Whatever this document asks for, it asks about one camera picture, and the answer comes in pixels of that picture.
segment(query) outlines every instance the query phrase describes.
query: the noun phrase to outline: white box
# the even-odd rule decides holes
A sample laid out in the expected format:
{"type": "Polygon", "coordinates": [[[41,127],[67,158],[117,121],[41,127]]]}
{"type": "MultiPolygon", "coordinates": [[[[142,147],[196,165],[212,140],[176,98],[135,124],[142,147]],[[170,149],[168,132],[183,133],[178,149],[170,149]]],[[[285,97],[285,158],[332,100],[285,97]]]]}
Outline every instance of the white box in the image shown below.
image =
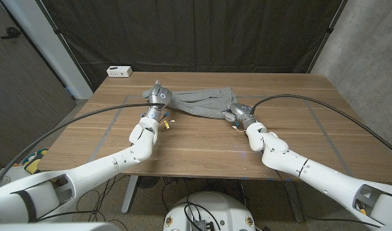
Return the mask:
{"type": "Polygon", "coordinates": [[[132,74],[130,66],[110,66],[106,70],[109,77],[129,77],[132,74]]]}

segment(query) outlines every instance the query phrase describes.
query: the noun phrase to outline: black backdrop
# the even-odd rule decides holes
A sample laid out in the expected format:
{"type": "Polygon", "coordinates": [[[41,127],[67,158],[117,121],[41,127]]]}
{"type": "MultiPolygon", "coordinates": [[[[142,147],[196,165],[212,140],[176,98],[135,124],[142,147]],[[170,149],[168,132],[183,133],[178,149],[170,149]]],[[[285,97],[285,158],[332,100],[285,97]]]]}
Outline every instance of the black backdrop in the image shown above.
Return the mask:
{"type": "Polygon", "coordinates": [[[96,90],[134,71],[305,73],[341,0],[44,1],[96,90]]]}

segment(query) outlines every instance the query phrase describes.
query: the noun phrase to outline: wooden table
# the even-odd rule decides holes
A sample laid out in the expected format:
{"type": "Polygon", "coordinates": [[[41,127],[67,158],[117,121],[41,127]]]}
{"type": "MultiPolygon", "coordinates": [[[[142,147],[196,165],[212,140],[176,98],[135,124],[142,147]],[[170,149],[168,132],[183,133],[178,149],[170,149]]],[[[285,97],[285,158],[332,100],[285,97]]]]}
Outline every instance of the wooden table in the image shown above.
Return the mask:
{"type": "MultiPolygon", "coordinates": [[[[254,105],[266,96],[299,94],[319,99],[359,117],[322,75],[247,73],[133,73],[107,78],[79,115],[122,103],[143,103],[143,91],[160,80],[171,91],[233,88],[239,103],[254,105]]],[[[80,166],[127,148],[128,137],[147,108],[112,110],[70,124],[47,155],[41,170],[80,166]]],[[[124,171],[129,175],[204,178],[278,178],[251,151],[248,139],[224,119],[205,119],[167,108],[171,129],[159,128],[151,158],[124,171]]],[[[392,156],[379,141],[341,115],[302,99],[274,99],[254,115],[295,152],[357,178],[392,182],[392,156]]]]}

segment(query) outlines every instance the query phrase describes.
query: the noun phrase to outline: gray fabric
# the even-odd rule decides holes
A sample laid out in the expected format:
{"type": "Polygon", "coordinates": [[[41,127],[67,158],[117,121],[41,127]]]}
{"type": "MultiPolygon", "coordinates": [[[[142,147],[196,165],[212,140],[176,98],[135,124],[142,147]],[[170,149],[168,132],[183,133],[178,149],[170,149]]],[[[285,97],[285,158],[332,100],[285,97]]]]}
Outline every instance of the gray fabric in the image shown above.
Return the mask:
{"type": "MultiPolygon", "coordinates": [[[[143,92],[149,99],[150,90],[143,92]]],[[[228,105],[237,103],[231,87],[223,89],[190,90],[173,92],[169,107],[182,110],[195,116],[213,119],[224,119],[221,111],[228,105]]]]}

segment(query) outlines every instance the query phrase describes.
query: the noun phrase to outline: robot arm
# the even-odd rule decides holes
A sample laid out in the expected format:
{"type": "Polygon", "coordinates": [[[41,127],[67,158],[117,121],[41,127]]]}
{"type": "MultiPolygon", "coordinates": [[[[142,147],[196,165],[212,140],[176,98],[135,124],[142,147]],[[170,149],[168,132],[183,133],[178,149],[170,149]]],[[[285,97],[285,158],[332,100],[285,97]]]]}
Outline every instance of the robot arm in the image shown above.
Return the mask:
{"type": "MultiPolygon", "coordinates": [[[[79,198],[99,184],[147,160],[157,140],[161,111],[171,100],[171,92],[157,81],[151,90],[146,116],[130,134],[132,146],[74,169],[50,171],[27,176],[0,187],[0,223],[34,222],[45,216],[74,211],[79,198]]],[[[47,219],[70,221],[71,215],[47,219]]]]}
{"type": "Polygon", "coordinates": [[[358,220],[392,227],[392,185],[344,175],[289,149],[288,144],[250,115],[247,105],[232,104],[223,112],[228,121],[242,124],[253,151],[262,151],[262,163],[289,173],[332,198],[358,220]]]}

